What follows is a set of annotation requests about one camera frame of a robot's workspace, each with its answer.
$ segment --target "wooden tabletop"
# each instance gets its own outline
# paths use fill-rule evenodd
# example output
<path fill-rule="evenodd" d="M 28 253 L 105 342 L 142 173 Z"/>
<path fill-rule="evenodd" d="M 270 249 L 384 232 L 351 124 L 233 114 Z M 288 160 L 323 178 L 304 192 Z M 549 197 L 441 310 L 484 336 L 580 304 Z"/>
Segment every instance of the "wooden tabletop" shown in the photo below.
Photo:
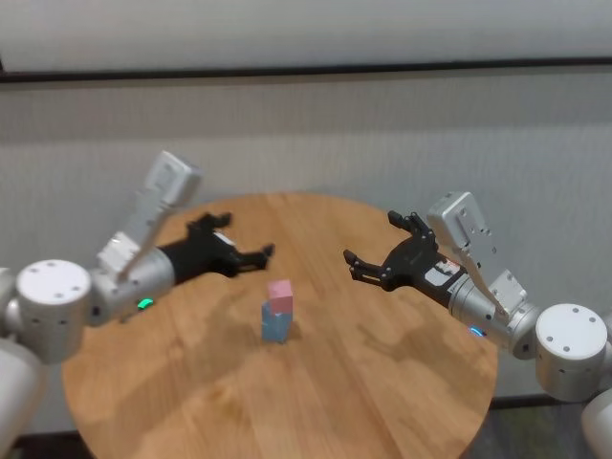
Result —
<path fill-rule="evenodd" d="M 355 282 L 342 251 L 382 263 L 406 233 L 382 210 L 309 194 L 230 199 L 241 251 L 276 244 L 265 272 L 174 289 L 125 324 L 88 329 L 63 365 L 69 407 L 98 459 L 386 459 L 459 456 L 484 420 L 497 355 L 409 289 Z M 268 281 L 289 278 L 295 323 L 265 343 Z"/>

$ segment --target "floor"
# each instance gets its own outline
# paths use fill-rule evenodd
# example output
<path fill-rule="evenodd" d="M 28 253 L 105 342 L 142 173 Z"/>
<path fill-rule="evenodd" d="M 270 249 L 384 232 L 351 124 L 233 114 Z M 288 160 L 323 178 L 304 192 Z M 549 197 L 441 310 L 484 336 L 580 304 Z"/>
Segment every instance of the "floor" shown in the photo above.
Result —
<path fill-rule="evenodd" d="M 595 459 L 580 431 L 580 404 L 489 411 L 461 459 Z M 93 459 L 77 434 L 26 438 L 8 459 Z"/>

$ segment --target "stacked blocks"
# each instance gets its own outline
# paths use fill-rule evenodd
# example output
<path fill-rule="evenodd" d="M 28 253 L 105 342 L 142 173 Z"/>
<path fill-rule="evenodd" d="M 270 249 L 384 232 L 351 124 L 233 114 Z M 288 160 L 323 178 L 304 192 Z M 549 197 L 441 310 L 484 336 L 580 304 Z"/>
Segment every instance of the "stacked blocks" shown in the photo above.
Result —
<path fill-rule="evenodd" d="M 294 319 L 294 296 L 289 280 L 268 284 L 270 300 L 261 306 L 261 338 L 285 342 Z"/>

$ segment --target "green led light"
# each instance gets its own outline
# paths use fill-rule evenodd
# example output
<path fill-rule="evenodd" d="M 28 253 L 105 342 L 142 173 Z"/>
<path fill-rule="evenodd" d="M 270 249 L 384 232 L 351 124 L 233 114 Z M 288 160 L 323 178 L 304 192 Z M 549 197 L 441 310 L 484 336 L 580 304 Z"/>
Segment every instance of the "green led light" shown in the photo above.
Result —
<path fill-rule="evenodd" d="M 149 306 L 151 306 L 153 304 L 153 299 L 151 298 L 145 298 L 145 299 L 141 299 L 138 302 L 138 309 L 140 309 L 141 311 L 145 310 L 146 308 L 148 308 Z"/>

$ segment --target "sticker label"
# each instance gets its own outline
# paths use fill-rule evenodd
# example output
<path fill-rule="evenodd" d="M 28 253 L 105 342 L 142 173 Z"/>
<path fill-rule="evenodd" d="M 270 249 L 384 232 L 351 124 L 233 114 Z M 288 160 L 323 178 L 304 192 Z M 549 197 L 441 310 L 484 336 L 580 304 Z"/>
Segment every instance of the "sticker label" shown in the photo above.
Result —
<path fill-rule="evenodd" d="M 225 234 L 223 234 L 222 232 L 214 232 L 214 235 L 217 236 L 219 239 L 221 239 L 223 242 L 225 242 L 226 244 L 230 244 L 231 246 L 235 246 L 234 242 L 229 239 Z"/>
<path fill-rule="evenodd" d="M 459 273 L 459 265 L 450 261 L 439 261 L 425 274 L 425 280 L 435 287 L 440 287 L 448 282 L 455 274 Z"/>

